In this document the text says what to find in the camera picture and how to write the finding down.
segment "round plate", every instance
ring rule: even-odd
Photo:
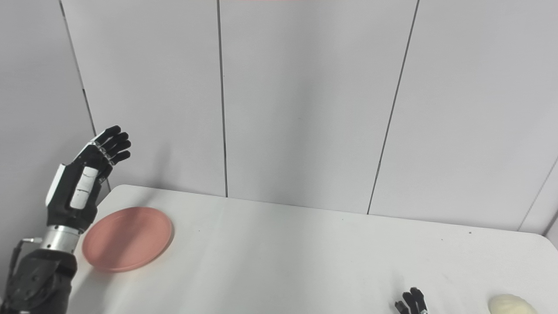
[[[151,207],[131,207],[99,220],[85,235],[82,250],[93,267],[126,272],[155,259],[171,240],[172,222]]]

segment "robotic hand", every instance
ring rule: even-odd
[[[403,292],[403,299],[407,302],[409,308],[405,306],[403,301],[395,302],[395,308],[400,314],[428,314],[424,294],[416,287],[412,287],[410,292]]]
[[[130,157],[128,134],[119,126],[104,130],[88,142],[69,165],[60,165],[46,196],[47,231],[39,249],[21,259],[13,275],[23,239],[14,249],[6,297],[0,313],[64,314],[71,280],[77,270],[74,250],[79,236],[97,215],[101,183],[114,165]]]

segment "silver metal wrist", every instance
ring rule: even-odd
[[[74,228],[60,225],[48,226],[40,248],[73,254],[79,236],[79,230]]]

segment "white table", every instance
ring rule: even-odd
[[[433,314],[488,314],[500,293],[556,313],[558,251],[539,235],[131,185],[97,220],[131,206],[165,212],[172,244],[114,275],[93,270],[80,246],[68,313],[397,313],[412,286]]]

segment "white wall panel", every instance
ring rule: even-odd
[[[558,156],[557,11],[421,1],[371,213],[519,228]]]
[[[221,1],[229,196],[366,213],[416,1]]]
[[[558,212],[558,167],[556,161],[519,231],[543,234]]]
[[[552,244],[554,244],[554,246],[558,249],[558,221],[554,222],[554,225],[550,228],[546,237],[549,238],[550,242],[552,242]]]
[[[57,0],[0,1],[0,295],[17,242],[42,236],[58,164],[93,137]]]
[[[95,127],[132,141],[111,186],[225,195],[217,2],[63,4]]]

